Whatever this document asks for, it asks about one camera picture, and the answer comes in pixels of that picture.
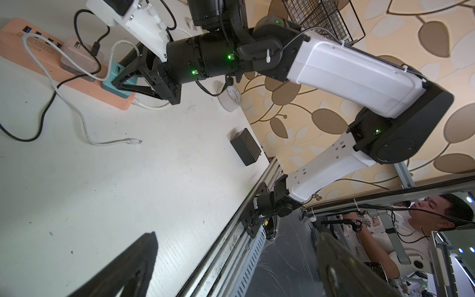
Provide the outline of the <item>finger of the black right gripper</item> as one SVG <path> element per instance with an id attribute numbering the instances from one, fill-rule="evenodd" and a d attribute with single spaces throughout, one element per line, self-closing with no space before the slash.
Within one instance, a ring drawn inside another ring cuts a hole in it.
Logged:
<path id="1" fill-rule="evenodd" d="M 138 49 L 139 49 L 139 54 L 137 54 L 133 60 L 129 58 L 130 63 L 126 66 L 126 68 L 123 71 L 121 71 L 118 74 L 118 76 L 114 79 L 115 81 L 124 81 L 124 80 L 133 79 L 133 78 L 139 78 L 139 77 L 142 77 L 144 79 L 147 78 L 148 48 L 143 45 L 140 45 L 138 46 Z"/>
<path id="2" fill-rule="evenodd" d="M 127 92 L 134 92 L 142 95 L 146 95 L 149 97 L 153 97 L 155 99 L 159 100 L 167 100 L 166 97 L 163 95 L 160 95 L 157 91 L 157 85 L 154 83 L 151 83 L 150 81 L 146 80 L 146 85 L 132 85 L 129 83 L 128 80 L 124 81 L 113 81 L 112 85 L 122 91 L 127 91 Z"/>

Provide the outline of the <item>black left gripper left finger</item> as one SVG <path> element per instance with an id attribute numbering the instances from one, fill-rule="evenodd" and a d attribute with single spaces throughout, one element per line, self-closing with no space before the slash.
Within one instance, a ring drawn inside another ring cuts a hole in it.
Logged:
<path id="1" fill-rule="evenodd" d="M 145 233 L 70 296 L 144 297 L 152 279 L 157 254 L 156 233 Z"/>

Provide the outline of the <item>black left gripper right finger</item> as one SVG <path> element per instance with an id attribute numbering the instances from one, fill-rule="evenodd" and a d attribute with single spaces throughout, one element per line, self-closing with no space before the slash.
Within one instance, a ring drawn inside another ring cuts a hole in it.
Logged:
<path id="1" fill-rule="evenodd" d="M 319 277 L 328 297 L 399 297 L 378 262 L 361 262 L 332 235 L 315 244 Z"/>

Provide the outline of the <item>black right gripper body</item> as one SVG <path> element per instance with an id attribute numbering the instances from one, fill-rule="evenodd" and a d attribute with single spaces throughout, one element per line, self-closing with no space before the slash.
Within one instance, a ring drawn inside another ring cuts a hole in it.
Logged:
<path id="1" fill-rule="evenodd" d="M 180 104 L 181 85 L 173 80 L 167 65 L 146 47 L 141 48 L 139 72 L 148 84 L 140 91 L 141 94 L 168 101 L 172 105 Z"/>

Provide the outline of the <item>pink usb charger adapter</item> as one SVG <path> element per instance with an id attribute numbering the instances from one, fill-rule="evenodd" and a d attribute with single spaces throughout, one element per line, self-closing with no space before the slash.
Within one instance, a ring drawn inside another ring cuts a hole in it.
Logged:
<path id="1" fill-rule="evenodd" d="M 85 69 L 89 73 L 93 73 L 98 69 L 97 62 L 92 56 L 82 47 L 77 37 L 69 37 L 61 48 L 65 54 L 68 55 L 75 63 Z M 83 74 L 65 57 L 61 57 L 60 67 L 73 75 Z"/>

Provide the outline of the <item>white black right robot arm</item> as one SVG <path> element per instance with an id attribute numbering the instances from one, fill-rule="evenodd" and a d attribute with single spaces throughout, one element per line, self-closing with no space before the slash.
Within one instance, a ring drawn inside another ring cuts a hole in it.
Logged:
<path id="1" fill-rule="evenodd" d="M 243 215 L 250 235 L 268 218 L 284 217 L 345 175 L 376 163 L 411 158 L 454 101 L 421 73 L 351 47 L 326 28 L 304 29 L 276 16 L 249 27 L 244 1 L 189 1 L 204 34 L 172 41 L 149 1 L 89 1 L 108 25 L 141 43 L 113 85 L 177 105 L 184 84 L 224 76 L 225 85 L 257 72 L 303 84 L 362 106 L 333 146 L 259 193 Z"/>

